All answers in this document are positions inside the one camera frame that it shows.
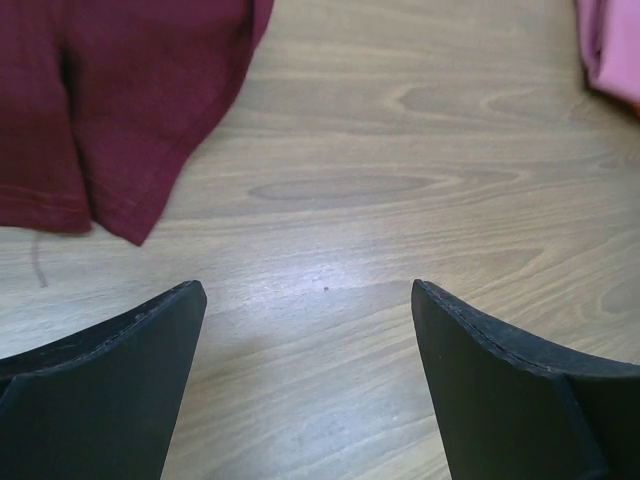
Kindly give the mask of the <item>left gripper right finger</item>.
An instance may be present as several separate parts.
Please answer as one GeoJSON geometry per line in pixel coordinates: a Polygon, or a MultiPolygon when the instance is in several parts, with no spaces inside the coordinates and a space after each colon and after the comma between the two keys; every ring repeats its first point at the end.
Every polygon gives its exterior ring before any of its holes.
{"type": "Polygon", "coordinates": [[[417,280],[417,343],[455,479],[635,479],[639,369],[533,335],[417,280]]]}

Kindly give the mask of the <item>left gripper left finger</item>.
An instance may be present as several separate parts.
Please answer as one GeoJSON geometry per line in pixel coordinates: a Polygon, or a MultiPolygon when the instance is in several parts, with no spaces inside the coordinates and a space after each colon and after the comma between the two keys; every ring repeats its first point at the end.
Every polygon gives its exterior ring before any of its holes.
{"type": "Polygon", "coordinates": [[[2,359],[2,478],[160,478],[206,305],[183,282],[2,359]]]}

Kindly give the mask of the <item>salmon pink t-shirt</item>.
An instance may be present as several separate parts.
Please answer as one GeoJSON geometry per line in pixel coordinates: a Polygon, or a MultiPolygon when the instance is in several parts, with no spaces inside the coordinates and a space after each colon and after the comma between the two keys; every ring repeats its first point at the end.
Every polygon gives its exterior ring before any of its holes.
{"type": "Polygon", "coordinates": [[[579,51],[591,88],[639,110],[639,1],[577,0],[579,51]]]}

